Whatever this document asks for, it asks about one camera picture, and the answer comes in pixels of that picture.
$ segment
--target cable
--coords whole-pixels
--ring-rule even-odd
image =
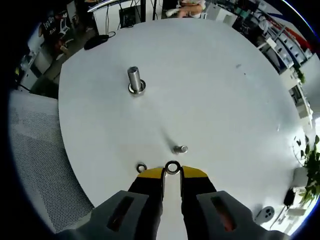
[[[115,35],[116,35],[116,32],[115,31],[111,31],[111,32],[109,32],[109,34],[110,33],[114,33],[112,36],[109,36],[109,38],[112,38],[112,37],[114,37]]]
[[[135,3],[135,5],[137,5],[139,2],[140,2],[140,0],[137,1],[137,2]],[[134,3],[134,0],[132,0],[132,2],[131,2],[131,4],[130,4],[130,8],[132,7],[132,4],[133,4],[133,3]]]
[[[18,84],[20,87],[23,87],[25,90],[27,90],[27,91],[29,91],[29,92],[31,92],[31,90],[30,89],[28,89],[28,88],[26,88],[25,86],[23,86],[23,85],[21,85],[21,84]]]
[[[139,15],[140,22],[142,22],[141,16],[140,16],[140,13],[139,13],[139,10],[138,10],[138,7],[137,7],[137,2],[136,2],[136,0],[134,0],[134,3],[135,3],[135,9],[136,9],[136,11],[138,12],[138,15]]]
[[[105,35],[108,34],[107,30],[109,31],[109,16],[108,16],[108,12],[109,12],[109,6],[106,9],[106,14],[105,14]]]
[[[154,6],[154,3],[152,2],[152,0],[150,0],[151,2],[151,5],[152,5],[152,9],[154,10],[155,9],[155,6]]]
[[[285,208],[286,208],[286,206],[284,206],[284,207],[282,208],[282,210],[281,210],[281,212],[279,213],[279,215],[276,217],[276,219],[274,220],[274,222],[271,224],[269,230],[271,230],[271,228],[273,227],[273,225],[274,225],[274,224],[276,223],[276,221],[280,218],[280,216],[281,216],[282,212],[285,210]]]
[[[109,34],[109,14],[107,14],[107,17],[108,17],[108,29],[107,29],[107,31],[108,31],[108,34]]]

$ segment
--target black cable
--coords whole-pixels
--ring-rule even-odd
[[[133,28],[133,27],[134,27],[134,25],[125,26],[125,28],[126,28],[126,29],[131,29],[131,28]]]
[[[109,16],[108,16],[108,12],[109,12],[109,6],[106,9],[106,14],[105,14],[105,35],[107,35],[107,20],[108,20],[108,30],[109,30]]]
[[[282,210],[281,210],[281,212],[279,213],[279,215],[276,217],[276,219],[274,220],[274,222],[271,224],[269,230],[271,230],[271,228],[273,227],[273,225],[274,225],[274,224],[276,223],[276,221],[280,218],[280,216],[281,216],[282,212],[285,210],[285,208],[286,208],[286,206],[284,206],[284,207],[282,208]]]
[[[107,14],[107,17],[108,17],[108,28],[107,28],[107,31],[108,31],[108,34],[109,34],[109,14]]]
[[[115,35],[116,35],[116,32],[115,31],[111,31],[111,32],[109,32],[109,34],[110,33],[114,33],[112,36],[109,36],[109,38],[112,38],[112,37],[114,37]]]
[[[141,16],[140,16],[140,13],[139,13],[139,10],[138,10],[138,7],[137,7],[137,2],[136,2],[136,0],[134,0],[134,3],[135,3],[135,9],[136,9],[136,11],[138,12],[138,15],[139,15],[140,22],[142,22]]]
[[[154,3],[152,2],[152,0],[150,0],[151,2],[151,5],[152,5],[152,9],[154,10],[155,9],[155,6],[154,6]]]
[[[135,5],[137,5],[139,2],[140,2],[140,0],[137,1],[137,2],[135,3]],[[130,8],[132,7],[132,4],[133,4],[133,3],[134,3],[134,0],[132,0],[132,2],[131,2],[131,4],[130,4]]]
[[[27,90],[27,91],[29,91],[29,92],[31,92],[31,90],[30,89],[28,89],[28,88],[26,88],[25,86],[23,86],[23,85],[21,85],[21,84],[18,84],[20,87],[23,87],[25,90]]]

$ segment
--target gray mesh fabric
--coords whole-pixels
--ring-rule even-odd
[[[13,91],[9,133],[17,172],[34,208],[54,232],[73,225],[93,205],[69,163],[56,99]]]

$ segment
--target metal washer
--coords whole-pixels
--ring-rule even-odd
[[[133,95],[142,94],[145,89],[146,89],[146,82],[143,81],[142,79],[141,79],[141,89],[140,89],[140,91],[135,91],[135,90],[133,90],[132,87],[131,87],[131,83],[129,83],[129,86],[128,86],[129,92],[130,92],[131,94],[133,94]]]
[[[176,165],[176,170],[175,170],[175,171],[170,171],[170,170],[169,170],[169,166],[170,166],[171,164],[175,164],[175,165]],[[177,174],[177,173],[180,172],[180,170],[181,170],[181,165],[180,165],[179,162],[172,160],[172,161],[168,161],[168,162],[166,163],[166,165],[164,166],[164,169],[165,169],[165,171],[166,171],[168,174],[170,174],[170,175],[175,175],[175,174]]]
[[[137,165],[136,165],[136,170],[137,170],[137,172],[138,173],[142,173],[142,172],[144,172],[145,170],[147,170],[148,168],[147,168],[147,165],[145,165],[144,163],[138,163]]]

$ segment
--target desk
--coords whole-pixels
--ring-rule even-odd
[[[142,96],[128,92],[130,66],[146,82]],[[291,96],[260,51],[222,22],[169,18],[120,29],[63,64],[58,107],[66,153],[94,206],[127,190],[137,163],[177,160],[255,210],[283,202],[299,165],[290,146],[304,133]],[[189,151],[174,155],[172,143]],[[158,239],[187,239],[173,178]]]

